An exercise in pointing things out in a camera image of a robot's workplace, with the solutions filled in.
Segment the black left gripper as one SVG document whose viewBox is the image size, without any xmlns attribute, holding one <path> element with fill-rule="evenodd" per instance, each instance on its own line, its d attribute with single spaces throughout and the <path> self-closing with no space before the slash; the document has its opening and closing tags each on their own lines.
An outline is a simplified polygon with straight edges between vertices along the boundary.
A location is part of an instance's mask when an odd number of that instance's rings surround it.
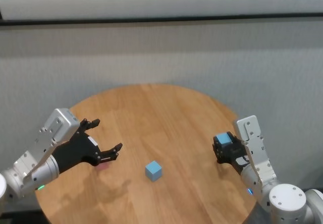
<svg viewBox="0 0 323 224">
<path fill-rule="evenodd" d="M 123 147 L 122 143 L 117 144 L 110 150 L 100 151 L 98 143 L 85 133 L 89 129 L 96 128 L 99 123 L 100 119 L 93 121 L 83 119 L 80 122 L 80 133 L 75 133 L 68 142 L 54 150 L 52 156 L 58 164 L 60 174 L 82 162 L 97 166 L 118 158 L 119 151 Z"/>
</svg>

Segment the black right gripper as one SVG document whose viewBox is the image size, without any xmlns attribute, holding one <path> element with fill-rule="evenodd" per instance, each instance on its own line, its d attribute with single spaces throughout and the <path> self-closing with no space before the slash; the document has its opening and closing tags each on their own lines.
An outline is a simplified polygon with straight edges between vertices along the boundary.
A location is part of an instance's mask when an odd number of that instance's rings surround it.
<svg viewBox="0 0 323 224">
<path fill-rule="evenodd" d="M 217 136 L 214 136 L 213 151 L 219 164 L 230 164 L 241 175 L 243 169 L 249 164 L 246 150 L 234 134 L 227 132 L 227 135 L 230 141 L 226 144 L 221 144 Z"/>
</svg>

